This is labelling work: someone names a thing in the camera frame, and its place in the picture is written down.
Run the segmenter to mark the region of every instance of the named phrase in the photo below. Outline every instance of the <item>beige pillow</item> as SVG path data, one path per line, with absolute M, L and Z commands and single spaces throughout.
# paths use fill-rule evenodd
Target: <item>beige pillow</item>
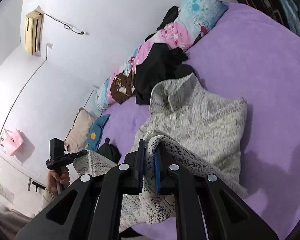
M 95 118 L 87 110 L 80 108 L 74 120 L 74 125 L 65 140 L 68 152 L 79 152 L 84 149 L 87 135 L 94 121 Z

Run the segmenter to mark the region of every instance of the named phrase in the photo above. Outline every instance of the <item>person's arm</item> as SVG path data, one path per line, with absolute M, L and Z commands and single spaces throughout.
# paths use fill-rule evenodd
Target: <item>person's arm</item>
M 42 196 L 42 204 L 41 207 L 44 209 L 47 205 L 49 205 L 52 201 L 54 201 L 58 195 L 56 180 L 65 186 L 70 185 L 70 174 L 69 169 L 66 167 L 62 171 L 62 175 L 59 176 L 55 171 L 48 172 L 47 178 L 47 187 L 44 190 L 44 194 Z

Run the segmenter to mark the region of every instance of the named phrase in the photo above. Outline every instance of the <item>power cord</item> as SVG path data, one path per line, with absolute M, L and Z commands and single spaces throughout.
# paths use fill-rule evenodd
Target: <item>power cord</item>
M 68 25 L 68 24 L 66 24 L 66 23 L 64 23 L 64 22 L 62 22 L 62 21 L 59 21 L 59 20 L 57 20 L 56 18 L 52 17 L 51 15 L 49 15 L 49 14 L 47 14 L 47 13 L 40 13 L 40 14 L 41 14 L 41 15 L 42 15 L 42 14 L 45 14 L 46 16 L 49 16 L 51 19 L 53 19 L 53 20 L 55 20 L 55 21 L 57 21 L 57 22 L 62 23 L 62 24 L 63 24 L 63 27 L 64 27 L 65 29 L 67 29 L 67 30 L 71 30 L 72 32 L 74 32 L 74 33 L 76 33 L 76 34 L 79 34 L 79 35 L 84 35 L 84 32 L 80 32 L 80 33 L 75 32 L 75 31 L 72 29 L 73 26 Z

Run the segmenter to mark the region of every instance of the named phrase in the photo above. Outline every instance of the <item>purple blanket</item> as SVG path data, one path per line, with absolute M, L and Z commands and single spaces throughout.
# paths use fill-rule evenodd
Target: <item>purple blanket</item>
M 187 64 L 208 91 L 247 100 L 240 175 L 250 194 L 245 202 L 284 239 L 300 219 L 300 38 L 253 8 L 228 6 L 189 49 Z M 132 97 L 104 113 L 111 116 L 101 143 L 111 138 L 124 156 L 150 116 L 148 106 Z M 176 239 L 174 218 L 133 228 L 151 239 Z

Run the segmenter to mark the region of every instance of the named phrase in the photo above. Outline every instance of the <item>person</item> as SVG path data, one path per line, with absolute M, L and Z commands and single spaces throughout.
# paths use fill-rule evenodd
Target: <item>person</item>
M 48 172 L 47 186 L 42 196 L 41 210 L 58 197 L 56 180 L 65 186 L 69 186 L 69 169 L 65 168 L 61 176 L 55 171 Z M 0 240 L 15 239 L 19 230 L 29 223 L 31 219 L 16 210 L 9 210 L 3 205 L 0 206 Z

